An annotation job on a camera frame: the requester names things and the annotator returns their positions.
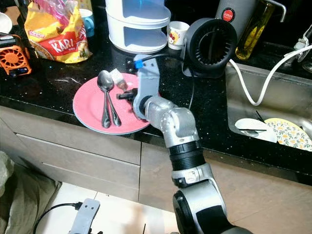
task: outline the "spoon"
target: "spoon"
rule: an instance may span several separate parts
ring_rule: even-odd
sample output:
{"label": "spoon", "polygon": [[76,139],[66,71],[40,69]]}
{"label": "spoon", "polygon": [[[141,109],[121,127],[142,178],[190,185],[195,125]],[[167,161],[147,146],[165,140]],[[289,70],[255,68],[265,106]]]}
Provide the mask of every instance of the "spoon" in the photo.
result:
{"label": "spoon", "polygon": [[106,99],[108,99],[109,104],[111,105],[114,125],[120,126],[121,125],[120,118],[119,118],[119,116],[118,116],[118,114],[114,108],[111,97],[109,95],[109,91],[114,87],[114,82],[113,82],[113,79],[111,77],[111,74],[105,70],[101,71],[97,77],[97,85],[105,93],[104,113],[103,113],[103,118],[102,118],[103,127],[108,128],[110,126],[110,118],[109,118],[108,108],[107,108],[107,106],[105,107]]}

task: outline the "white mug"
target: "white mug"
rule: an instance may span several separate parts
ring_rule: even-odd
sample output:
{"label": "white mug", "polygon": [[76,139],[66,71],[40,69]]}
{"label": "white mug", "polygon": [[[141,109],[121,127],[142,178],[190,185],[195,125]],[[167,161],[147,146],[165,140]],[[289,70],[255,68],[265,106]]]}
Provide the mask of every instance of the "white mug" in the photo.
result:
{"label": "white mug", "polygon": [[174,50],[182,49],[183,40],[189,25],[180,21],[172,21],[167,26],[168,46]]}

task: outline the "glass bottle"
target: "glass bottle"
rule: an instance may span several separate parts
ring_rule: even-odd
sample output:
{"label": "glass bottle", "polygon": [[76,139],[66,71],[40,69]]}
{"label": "glass bottle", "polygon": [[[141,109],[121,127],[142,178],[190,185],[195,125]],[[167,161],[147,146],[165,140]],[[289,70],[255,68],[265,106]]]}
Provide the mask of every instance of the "glass bottle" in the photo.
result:
{"label": "glass bottle", "polygon": [[235,50],[239,59],[247,60],[250,57],[274,9],[274,4],[260,0]]}

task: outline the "white cable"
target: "white cable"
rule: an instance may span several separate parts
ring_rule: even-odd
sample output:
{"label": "white cable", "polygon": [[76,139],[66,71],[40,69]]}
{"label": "white cable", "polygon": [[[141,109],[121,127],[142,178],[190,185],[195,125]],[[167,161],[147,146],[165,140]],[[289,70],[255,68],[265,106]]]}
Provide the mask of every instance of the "white cable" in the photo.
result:
{"label": "white cable", "polygon": [[303,37],[306,38],[306,34],[308,33],[308,31],[310,31],[310,29],[312,28],[312,24],[310,25],[310,27],[307,29],[307,31],[303,34]]}
{"label": "white cable", "polygon": [[246,87],[246,85],[245,85],[245,82],[244,82],[242,73],[240,72],[240,69],[239,69],[239,67],[237,66],[237,64],[236,64],[232,59],[230,59],[229,62],[231,63],[231,65],[235,68],[235,70],[236,70],[237,73],[238,73],[239,80],[240,80],[240,82],[241,82],[241,84],[242,84],[243,90],[244,90],[244,92],[245,92],[245,94],[246,94],[246,97],[247,97],[248,101],[249,101],[252,105],[258,106],[258,105],[261,104],[261,102],[262,102],[262,100],[263,100],[263,97],[264,97],[264,95],[265,95],[265,92],[267,91],[269,82],[270,82],[270,80],[271,80],[273,74],[274,74],[275,71],[280,67],[280,65],[282,65],[284,62],[286,62],[287,60],[289,60],[291,57],[296,56],[296,55],[298,55],[298,54],[300,54],[300,53],[302,53],[302,52],[304,52],[304,51],[310,50],[310,49],[312,49],[312,44],[309,45],[309,46],[307,46],[307,47],[304,47],[304,48],[302,48],[302,49],[300,49],[300,50],[292,51],[291,53],[287,54],[280,62],[278,62],[278,63],[274,66],[274,68],[270,71],[270,73],[268,74],[268,76],[267,76],[267,78],[266,78],[266,80],[265,80],[265,82],[264,82],[264,84],[263,84],[263,87],[262,87],[262,90],[261,90],[261,93],[260,93],[260,96],[259,96],[259,99],[258,99],[257,102],[255,102],[255,101],[252,99],[252,97],[250,96],[250,94],[249,94],[249,92],[248,92],[248,89],[247,89],[247,87]]}

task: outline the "kitchen sink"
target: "kitchen sink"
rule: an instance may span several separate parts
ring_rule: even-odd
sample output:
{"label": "kitchen sink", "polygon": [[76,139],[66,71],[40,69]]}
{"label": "kitchen sink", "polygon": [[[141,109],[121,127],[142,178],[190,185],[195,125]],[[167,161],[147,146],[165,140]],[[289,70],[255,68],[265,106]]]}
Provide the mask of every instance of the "kitchen sink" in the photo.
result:
{"label": "kitchen sink", "polygon": [[[238,64],[246,86],[257,101],[270,71]],[[312,139],[312,80],[275,73],[259,106],[249,103],[236,70],[226,67],[228,123],[231,131],[242,134],[235,123],[241,118],[283,118],[301,127]]]}

